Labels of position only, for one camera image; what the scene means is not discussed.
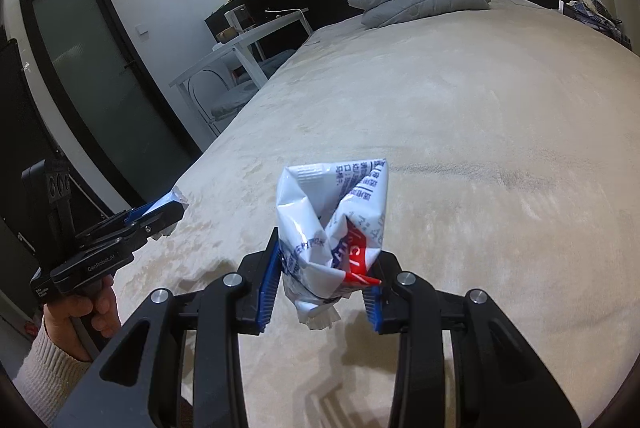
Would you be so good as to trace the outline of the bare left hand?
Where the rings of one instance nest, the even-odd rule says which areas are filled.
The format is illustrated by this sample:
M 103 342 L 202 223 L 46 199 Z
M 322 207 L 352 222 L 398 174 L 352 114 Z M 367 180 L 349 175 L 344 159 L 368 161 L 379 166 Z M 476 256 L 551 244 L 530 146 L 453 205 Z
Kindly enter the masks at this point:
M 104 339 L 112 338 L 119 331 L 122 323 L 113 283 L 113 277 L 107 274 L 102 279 L 102 289 L 93 298 L 66 296 L 44 306 L 44 328 L 56 347 L 78 361 L 91 362 L 93 356 L 78 336 L 74 321 L 88 317 L 89 332 L 96 332 Z

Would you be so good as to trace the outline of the cream knit sleeve forearm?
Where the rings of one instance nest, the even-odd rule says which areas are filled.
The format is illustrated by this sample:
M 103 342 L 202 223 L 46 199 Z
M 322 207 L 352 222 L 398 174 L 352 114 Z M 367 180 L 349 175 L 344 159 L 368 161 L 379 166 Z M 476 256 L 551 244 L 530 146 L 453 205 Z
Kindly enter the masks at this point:
M 74 356 L 79 348 L 69 319 L 54 321 L 47 317 L 13 379 L 17 391 L 47 427 L 52 426 L 91 365 L 90 361 Z

